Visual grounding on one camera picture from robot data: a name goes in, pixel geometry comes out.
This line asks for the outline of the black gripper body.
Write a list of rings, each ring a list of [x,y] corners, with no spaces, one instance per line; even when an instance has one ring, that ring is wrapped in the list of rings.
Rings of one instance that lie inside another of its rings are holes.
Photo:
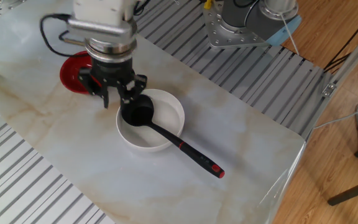
[[[118,84],[127,85],[134,80],[132,59],[121,63],[106,63],[95,58],[91,59],[91,81],[93,89],[101,88],[103,85],[117,87]]]

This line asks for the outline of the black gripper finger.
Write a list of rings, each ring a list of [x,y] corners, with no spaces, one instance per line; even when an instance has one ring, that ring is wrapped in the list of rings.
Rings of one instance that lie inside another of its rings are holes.
[[[92,75],[90,68],[80,68],[78,80],[84,86],[86,91],[93,96],[99,96],[103,99],[104,107],[108,109],[109,96],[108,89],[105,84],[100,84]]]
[[[132,74],[128,80],[117,81],[117,91],[122,107],[138,99],[147,86],[147,76]]]

